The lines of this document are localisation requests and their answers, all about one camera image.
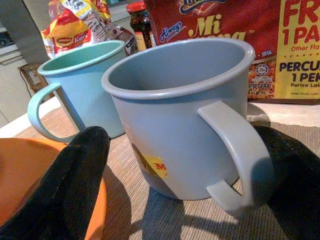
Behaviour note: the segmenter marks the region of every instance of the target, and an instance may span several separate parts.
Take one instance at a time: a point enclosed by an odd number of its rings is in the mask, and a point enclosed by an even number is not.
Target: woven placemat
[[[76,132],[58,108],[44,118],[58,136]],[[320,156],[320,128],[255,122],[271,126],[304,143]],[[28,128],[16,137],[41,136]],[[287,239],[267,205],[234,218],[211,198],[181,201],[165,197],[144,180],[126,135],[111,141],[103,174],[107,188],[107,216],[103,239],[108,240],[284,240]],[[235,188],[240,190],[240,183]]]

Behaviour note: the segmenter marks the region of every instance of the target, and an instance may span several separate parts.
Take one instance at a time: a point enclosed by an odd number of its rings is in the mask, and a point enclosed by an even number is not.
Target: plastic bag
[[[109,40],[123,40],[127,55],[138,51],[133,34],[111,23],[105,0],[53,0],[49,14],[53,21],[41,36],[50,58]]]

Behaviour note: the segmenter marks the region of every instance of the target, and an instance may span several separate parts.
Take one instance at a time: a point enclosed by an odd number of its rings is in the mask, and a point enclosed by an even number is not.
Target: table
[[[249,105],[248,112],[251,120],[278,120],[282,124],[272,123],[271,126],[299,138],[320,155],[319,137],[316,140],[308,137],[320,136],[319,106],[254,103]],[[59,137],[77,132],[54,98],[42,104],[40,117],[43,124]],[[0,136],[43,138],[28,124],[27,128],[20,126],[22,121],[26,121],[25,118],[26,115],[21,116],[16,122],[0,129]],[[317,127],[287,126],[283,123]],[[249,215],[234,218],[211,198],[181,201],[155,192],[144,180],[125,134],[111,141],[103,178],[107,190],[103,239],[287,239],[266,205]],[[241,189],[239,182],[234,187]]]

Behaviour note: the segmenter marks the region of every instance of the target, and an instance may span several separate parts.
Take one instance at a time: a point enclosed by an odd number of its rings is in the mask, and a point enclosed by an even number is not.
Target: countertop
[[[56,97],[42,103],[39,116],[42,118],[54,109],[61,107]],[[304,127],[320,127],[320,105],[297,105],[276,103],[248,103],[247,119],[266,120],[287,125]],[[31,126],[28,115],[25,113],[16,120],[0,128],[0,138],[12,138]]]

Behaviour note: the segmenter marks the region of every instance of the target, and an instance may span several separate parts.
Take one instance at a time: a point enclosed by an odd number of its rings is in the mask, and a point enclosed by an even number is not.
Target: black glove
[[[101,127],[80,132],[61,151],[23,207],[0,227],[0,239],[84,239],[109,146],[109,136]]]

